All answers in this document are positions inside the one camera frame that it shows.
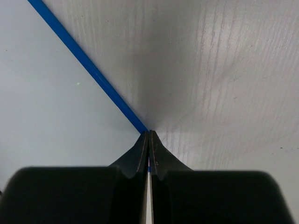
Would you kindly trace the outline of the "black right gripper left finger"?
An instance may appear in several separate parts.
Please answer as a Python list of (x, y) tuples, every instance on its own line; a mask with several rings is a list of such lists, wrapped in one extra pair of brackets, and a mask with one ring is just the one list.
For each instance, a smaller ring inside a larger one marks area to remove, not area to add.
[(107, 167), (27, 167), (0, 198), (3, 224), (143, 224), (149, 133)]

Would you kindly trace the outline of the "blue framed whiteboard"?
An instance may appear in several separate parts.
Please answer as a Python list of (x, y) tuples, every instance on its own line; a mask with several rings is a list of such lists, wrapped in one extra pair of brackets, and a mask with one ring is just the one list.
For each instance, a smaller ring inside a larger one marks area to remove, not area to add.
[(27, 167), (107, 167), (146, 131), (41, 0), (0, 3), (0, 196)]

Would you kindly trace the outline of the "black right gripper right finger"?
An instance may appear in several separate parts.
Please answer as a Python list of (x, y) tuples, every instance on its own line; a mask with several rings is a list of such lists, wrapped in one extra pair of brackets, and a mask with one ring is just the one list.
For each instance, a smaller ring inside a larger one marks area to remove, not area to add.
[(275, 180), (261, 171), (194, 171), (149, 132), (156, 224), (292, 224)]

